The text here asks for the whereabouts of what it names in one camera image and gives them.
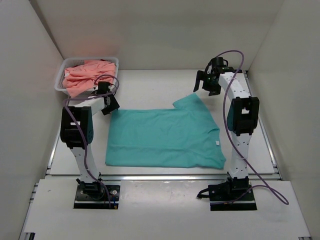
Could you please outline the teal t shirt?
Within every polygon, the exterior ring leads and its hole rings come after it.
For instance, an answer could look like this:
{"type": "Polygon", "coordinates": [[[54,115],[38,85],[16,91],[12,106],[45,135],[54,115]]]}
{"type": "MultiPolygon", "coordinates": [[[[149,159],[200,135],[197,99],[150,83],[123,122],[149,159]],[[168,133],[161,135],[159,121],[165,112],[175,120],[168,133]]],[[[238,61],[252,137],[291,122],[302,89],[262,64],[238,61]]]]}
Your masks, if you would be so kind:
{"type": "Polygon", "coordinates": [[[112,113],[105,164],[115,167],[223,169],[220,128],[195,94],[171,109],[112,113]]]}

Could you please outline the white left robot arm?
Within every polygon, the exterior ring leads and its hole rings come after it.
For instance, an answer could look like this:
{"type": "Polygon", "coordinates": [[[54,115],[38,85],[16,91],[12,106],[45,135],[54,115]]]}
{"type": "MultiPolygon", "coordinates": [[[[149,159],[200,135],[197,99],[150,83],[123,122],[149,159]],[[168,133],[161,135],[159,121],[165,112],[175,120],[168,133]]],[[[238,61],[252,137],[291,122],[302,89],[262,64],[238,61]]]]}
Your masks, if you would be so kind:
{"type": "Polygon", "coordinates": [[[70,106],[68,99],[63,102],[60,139],[75,157],[80,173],[77,180],[80,190],[95,201],[109,199],[110,193],[102,182],[92,153],[93,116],[98,112],[108,115],[120,107],[115,98],[116,91],[116,85],[99,82],[97,91],[92,96],[73,99],[79,101],[78,104],[70,106]]]}

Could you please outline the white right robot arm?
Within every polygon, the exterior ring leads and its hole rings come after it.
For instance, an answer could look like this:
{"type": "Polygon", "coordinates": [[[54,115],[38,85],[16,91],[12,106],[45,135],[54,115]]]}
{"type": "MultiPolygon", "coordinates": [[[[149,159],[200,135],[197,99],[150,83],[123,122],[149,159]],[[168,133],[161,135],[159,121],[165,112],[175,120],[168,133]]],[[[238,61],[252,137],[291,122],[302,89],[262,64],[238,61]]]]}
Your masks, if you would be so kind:
{"type": "Polygon", "coordinates": [[[228,61],[218,56],[212,58],[204,71],[196,74],[193,90],[207,91],[216,96],[225,91],[224,101],[230,101],[228,112],[223,113],[223,122],[232,146],[231,166],[223,183],[208,186],[208,198],[213,202],[230,202],[250,190],[248,175],[249,144],[258,125],[260,101],[251,96],[240,84],[243,76],[228,61]]]}

